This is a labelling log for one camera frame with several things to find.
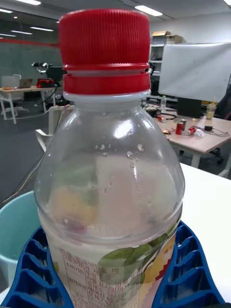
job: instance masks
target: clear plastic bottle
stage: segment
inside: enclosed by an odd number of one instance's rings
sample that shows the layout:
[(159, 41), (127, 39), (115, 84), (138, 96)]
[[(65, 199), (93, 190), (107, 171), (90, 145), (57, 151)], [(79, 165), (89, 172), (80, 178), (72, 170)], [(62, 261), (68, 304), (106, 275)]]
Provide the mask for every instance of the clear plastic bottle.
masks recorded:
[(60, 21), (64, 96), (75, 110), (39, 167), (35, 196), (54, 266), (75, 307), (151, 308), (171, 260), (184, 176), (141, 109), (149, 23), (124, 10)]
[(166, 103), (167, 103), (166, 96), (163, 95), (162, 99), (160, 101), (161, 113), (165, 113), (166, 112)]

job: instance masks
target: gray wall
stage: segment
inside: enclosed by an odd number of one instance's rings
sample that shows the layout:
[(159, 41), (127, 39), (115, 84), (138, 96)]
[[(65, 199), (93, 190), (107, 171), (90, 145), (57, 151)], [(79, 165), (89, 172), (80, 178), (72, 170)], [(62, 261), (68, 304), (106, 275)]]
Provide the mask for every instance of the gray wall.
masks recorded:
[[(31, 32), (33, 35), (22, 35), (12, 33), (11, 30)], [(29, 40), (40, 43), (56, 43), (56, 31), (46, 32), (30, 29), (27, 25), (20, 25), (13, 22), (0, 21), (0, 34), (15, 34), (13, 37), (1, 36), (12, 40)], [(62, 59), (58, 48), (49, 46), (38, 46), (28, 44), (14, 44), (2, 42), (0, 39), (0, 76), (11, 76), (20, 74), (22, 78), (32, 78), (36, 84), (38, 78), (46, 77), (40, 75), (31, 65), (33, 62), (48, 62), (54, 65), (62, 65)]]

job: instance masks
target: desk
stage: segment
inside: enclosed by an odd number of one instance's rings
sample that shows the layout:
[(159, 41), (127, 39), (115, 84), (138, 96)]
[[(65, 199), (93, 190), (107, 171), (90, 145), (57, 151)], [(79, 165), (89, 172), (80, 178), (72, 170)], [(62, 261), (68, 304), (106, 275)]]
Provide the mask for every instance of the desk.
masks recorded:
[(231, 302), (231, 180), (181, 164), (185, 177), (182, 221), (198, 237), (219, 292)]
[[(168, 114), (177, 115), (176, 111), (166, 111)], [(186, 129), (191, 126), (198, 126), (204, 128), (205, 125), (210, 125), (213, 128), (217, 128), (224, 132), (228, 132), (229, 136), (226, 137), (219, 137), (215, 135), (210, 135), (205, 133), (205, 137), (196, 137), (192, 136), (185, 136), (185, 135), (176, 135), (175, 132), (168, 135), (167, 138), (169, 139), (170, 143), (173, 146), (177, 146), (180, 150), (186, 151), (191, 153), (192, 156), (192, 163), (191, 166), (198, 168), (200, 163), (201, 155), (207, 154), (210, 151), (214, 150), (221, 145), (231, 141), (231, 121), (226, 121), (223, 119), (213, 118), (212, 120), (206, 120), (206, 116), (197, 119), (197, 121), (193, 121), (192, 118), (183, 117), (187, 120)], [(161, 128), (176, 128), (176, 122), (173, 120), (166, 120), (165, 123), (158, 121), (154, 118), (154, 122)], [(228, 158), (227, 164), (225, 169), (219, 174), (222, 177), (227, 177), (229, 170), (231, 168), (231, 154)]]
[[(11, 107), (13, 123), (16, 124), (16, 118), (15, 118), (15, 113), (14, 113), (14, 108), (13, 108), (13, 100), (12, 100), (12, 94), (13, 93), (40, 92), (41, 97), (42, 97), (42, 101), (44, 101), (45, 100), (45, 91), (48, 91), (48, 90), (54, 91), (55, 88), (36, 88), (36, 86), (32, 86), (30, 88), (23, 88), (23, 89), (16, 88), (16, 89), (11, 89), (11, 90), (4, 90), (3, 88), (0, 88), (0, 103), (1, 103), (1, 108), (2, 108), (2, 112), (3, 112), (4, 120), (7, 120), (4, 102), (9, 102), (10, 107)], [(53, 105), (55, 106), (56, 105), (55, 95), (53, 94), (52, 97), (53, 97)], [(44, 109), (44, 113), (46, 113), (47, 110), (46, 110), (46, 103), (45, 102), (43, 102), (43, 109)]]

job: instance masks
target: ceiling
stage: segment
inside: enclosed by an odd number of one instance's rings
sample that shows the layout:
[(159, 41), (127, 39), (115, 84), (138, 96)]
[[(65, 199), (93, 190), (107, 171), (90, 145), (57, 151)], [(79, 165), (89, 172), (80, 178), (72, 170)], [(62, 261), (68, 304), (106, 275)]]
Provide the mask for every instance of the ceiling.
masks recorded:
[[(15, 0), (0, 0), (0, 8), (13, 10), (16, 15), (19, 12), (37, 15), (21, 14), (20, 20), (24, 24), (56, 28), (57, 21), (63, 14), (90, 8), (121, 8), (132, 9), (136, 5), (146, 5), (161, 13), (160, 17), (148, 15), (150, 22), (187, 18), (191, 16), (231, 13), (230, 7), (223, 0), (40, 0), (39, 6), (25, 4)], [(0, 13), (0, 19), (11, 18), (13, 14)]]

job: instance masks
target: red stripe on wall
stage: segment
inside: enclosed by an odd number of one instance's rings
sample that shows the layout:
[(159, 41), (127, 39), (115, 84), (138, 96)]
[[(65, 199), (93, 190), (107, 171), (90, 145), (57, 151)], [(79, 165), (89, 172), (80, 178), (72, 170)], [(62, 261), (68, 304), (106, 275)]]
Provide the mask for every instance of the red stripe on wall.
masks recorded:
[(49, 44), (49, 43), (38, 43), (38, 42), (31, 42), (27, 40), (16, 40), (16, 39), (0, 39), (0, 43), (10, 43), (10, 44), (25, 44), (25, 45), (34, 45), (34, 46), (49, 46), (49, 47), (59, 47), (58, 44)]

